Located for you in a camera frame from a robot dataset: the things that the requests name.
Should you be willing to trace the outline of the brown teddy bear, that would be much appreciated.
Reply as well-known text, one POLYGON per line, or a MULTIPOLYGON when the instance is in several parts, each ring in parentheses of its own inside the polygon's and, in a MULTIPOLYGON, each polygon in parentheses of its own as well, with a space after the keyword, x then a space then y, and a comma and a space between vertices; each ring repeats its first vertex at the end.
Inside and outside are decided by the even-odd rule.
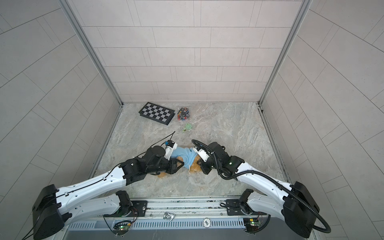
MULTIPOLYGON (((178 159, 179 161, 183 162, 183 159, 181 157, 177 157, 176 159, 178 159)), ((195 174, 195 173, 198 173, 198 172, 202 172, 201 167, 198 165, 198 161, 200 159, 201 159, 200 156, 197 155, 195 160, 194 160, 194 163, 191 166, 191 169, 190 170, 188 169, 189 173, 195 174)))

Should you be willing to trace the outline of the light blue bear hoodie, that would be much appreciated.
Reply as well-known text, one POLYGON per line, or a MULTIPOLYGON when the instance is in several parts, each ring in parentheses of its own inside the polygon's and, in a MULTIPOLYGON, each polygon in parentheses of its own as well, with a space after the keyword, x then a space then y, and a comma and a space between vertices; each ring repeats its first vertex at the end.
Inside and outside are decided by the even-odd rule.
POLYGON ((177 147, 171 154, 171 158, 181 157, 184 162, 184 167, 190 170, 197 155, 194 148, 177 147))

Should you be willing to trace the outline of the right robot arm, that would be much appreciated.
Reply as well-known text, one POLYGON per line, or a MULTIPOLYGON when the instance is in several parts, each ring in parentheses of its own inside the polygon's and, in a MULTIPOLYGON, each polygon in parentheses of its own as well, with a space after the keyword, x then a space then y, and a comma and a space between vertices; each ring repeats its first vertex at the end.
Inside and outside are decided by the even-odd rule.
POLYGON ((206 145, 192 140, 194 151, 201 159, 198 165, 204 174, 216 169, 224 180, 235 179, 246 183, 251 189, 245 190, 235 204, 224 208, 235 209, 245 215, 266 214, 277 217, 303 238, 309 238, 313 230, 330 233, 331 227, 320 215, 320 208, 303 184, 282 182, 255 169, 237 156, 229 156, 224 146, 213 142, 206 145))

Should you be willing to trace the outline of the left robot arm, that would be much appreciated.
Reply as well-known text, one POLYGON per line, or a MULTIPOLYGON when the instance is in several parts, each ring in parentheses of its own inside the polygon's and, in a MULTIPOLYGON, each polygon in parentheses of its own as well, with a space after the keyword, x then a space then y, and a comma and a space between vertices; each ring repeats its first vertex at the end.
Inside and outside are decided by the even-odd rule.
POLYGON ((25 238, 43 240, 55 235, 77 218, 139 216, 127 192, 121 188, 143 180, 146 175, 172 175, 187 162, 188 152, 177 146, 154 146, 143 157, 117 164, 112 170, 67 187, 54 184, 43 188, 35 201, 33 228, 25 238))

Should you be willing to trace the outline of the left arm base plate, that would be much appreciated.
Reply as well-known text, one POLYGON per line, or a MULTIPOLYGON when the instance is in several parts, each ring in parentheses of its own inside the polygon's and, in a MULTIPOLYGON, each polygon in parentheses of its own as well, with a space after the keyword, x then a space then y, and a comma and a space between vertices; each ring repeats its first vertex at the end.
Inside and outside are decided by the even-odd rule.
POLYGON ((126 210, 120 207, 115 213, 111 215, 104 215, 107 218, 133 218, 133 217, 144 217, 146 215, 146 210, 148 206, 148 201, 132 201, 132 206, 126 210))

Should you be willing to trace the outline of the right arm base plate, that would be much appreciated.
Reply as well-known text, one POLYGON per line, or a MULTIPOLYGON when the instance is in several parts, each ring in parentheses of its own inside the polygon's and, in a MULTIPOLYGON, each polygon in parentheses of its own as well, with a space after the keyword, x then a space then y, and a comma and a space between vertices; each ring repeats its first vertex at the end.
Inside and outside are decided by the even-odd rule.
POLYGON ((267 216, 263 212, 255 212, 249 207, 242 207, 239 200, 227 199, 220 206, 227 211, 228 216, 267 216))

